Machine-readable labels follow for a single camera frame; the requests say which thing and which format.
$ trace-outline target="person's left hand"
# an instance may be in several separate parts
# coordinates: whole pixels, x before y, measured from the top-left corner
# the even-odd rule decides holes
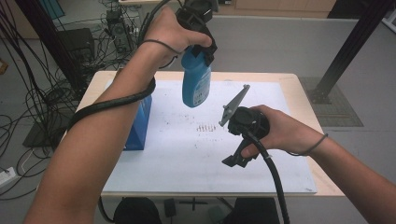
[[[212,39],[205,34],[184,29],[177,22],[175,12],[168,6],[162,8],[161,14],[152,21],[145,39],[159,40],[176,51],[182,52],[187,46],[201,45],[209,47]],[[169,58],[175,53],[169,50]]]

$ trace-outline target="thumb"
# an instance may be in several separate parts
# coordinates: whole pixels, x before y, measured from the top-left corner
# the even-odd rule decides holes
[[[212,38],[208,35],[186,30],[187,38],[189,39],[189,45],[201,45],[204,48],[210,47],[212,45]]]
[[[250,144],[241,151],[241,155],[243,158],[249,158],[259,153],[259,150],[253,144]]]

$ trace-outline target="forearm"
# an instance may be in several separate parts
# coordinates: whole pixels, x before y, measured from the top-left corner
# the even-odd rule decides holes
[[[325,139],[311,157],[370,223],[396,223],[396,187],[349,154],[332,139]]]
[[[145,90],[162,63],[163,50],[153,44],[139,48],[97,102]],[[51,209],[55,217],[62,208],[74,208],[71,213],[84,216],[89,213],[81,211],[94,209],[122,152],[137,107],[138,102],[111,108],[75,124],[56,149],[26,220],[31,214],[36,220],[37,215],[48,214]]]

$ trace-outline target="hand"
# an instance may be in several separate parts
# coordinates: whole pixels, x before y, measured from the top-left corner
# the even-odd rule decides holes
[[[148,28],[145,39],[155,39],[169,45],[176,51],[182,52],[187,46],[201,45],[209,47],[212,39],[208,35],[186,30],[177,22],[175,12],[168,6],[162,8],[158,17],[153,20]],[[169,54],[165,55],[168,62],[175,53],[169,50]]]
[[[277,148],[301,154],[322,137],[321,133],[279,110],[274,110],[266,105],[254,106],[251,109],[260,110],[270,122],[270,132],[261,139],[267,149]],[[248,158],[259,154],[259,150],[254,145],[250,145],[243,149],[241,154]]]

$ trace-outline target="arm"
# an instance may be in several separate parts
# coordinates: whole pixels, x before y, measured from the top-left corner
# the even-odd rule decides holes
[[[210,37],[181,28],[169,7],[150,25],[146,38],[179,51],[188,45],[211,44]],[[143,44],[96,102],[143,91],[173,54],[160,44]],[[26,223],[93,223],[95,206],[122,152],[137,107],[134,103],[93,114],[68,132],[42,178]]]
[[[301,154],[322,136],[288,115],[265,105],[258,109],[270,121],[271,131],[262,139],[267,148]],[[244,157],[257,154],[254,146]],[[310,154],[370,223],[396,223],[396,186],[353,157],[331,138],[325,138]]]

